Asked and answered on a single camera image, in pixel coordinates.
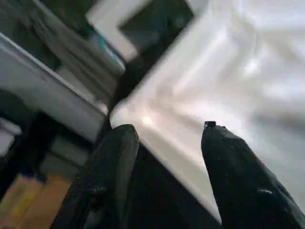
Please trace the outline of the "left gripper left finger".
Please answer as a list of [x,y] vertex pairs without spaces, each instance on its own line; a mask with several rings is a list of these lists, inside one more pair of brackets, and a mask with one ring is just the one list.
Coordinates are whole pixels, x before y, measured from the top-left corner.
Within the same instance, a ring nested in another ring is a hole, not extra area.
[[139,145],[133,125],[112,129],[75,176],[51,228],[83,229],[97,209],[95,229],[124,229]]

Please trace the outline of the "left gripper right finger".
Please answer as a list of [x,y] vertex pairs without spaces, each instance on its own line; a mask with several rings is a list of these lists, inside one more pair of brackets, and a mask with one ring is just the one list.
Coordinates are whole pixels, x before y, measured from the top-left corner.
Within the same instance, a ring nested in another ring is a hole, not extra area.
[[224,229],[303,229],[305,215],[249,145],[207,121],[201,151]]

